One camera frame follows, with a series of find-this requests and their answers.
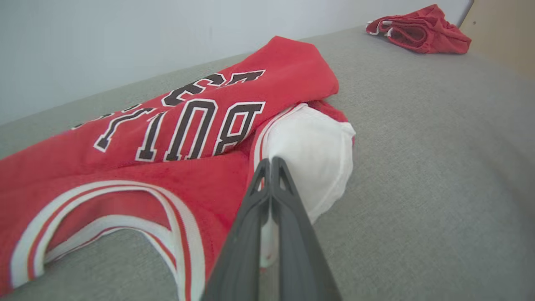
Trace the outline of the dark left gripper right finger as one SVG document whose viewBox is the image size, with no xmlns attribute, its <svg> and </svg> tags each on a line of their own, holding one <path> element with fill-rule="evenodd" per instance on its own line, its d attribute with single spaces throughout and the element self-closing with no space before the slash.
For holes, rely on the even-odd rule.
<svg viewBox="0 0 535 301">
<path fill-rule="evenodd" d="M 280 157 L 271 161 L 271 198 L 280 231 L 280 299 L 340 301 L 340 291 L 296 183 L 288 165 Z"/>
</svg>

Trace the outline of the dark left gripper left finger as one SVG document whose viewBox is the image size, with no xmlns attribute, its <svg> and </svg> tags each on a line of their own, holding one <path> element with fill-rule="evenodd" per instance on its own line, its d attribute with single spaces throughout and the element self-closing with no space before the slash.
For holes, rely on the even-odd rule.
<svg viewBox="0 0 535 301">
<path fill-rule="evenodd" d="M 256 301 L 259 296 L 261 227 L 269 209 L 270 161 L 259 162 L 227 235 L 202 301 Z"/>
</svg>

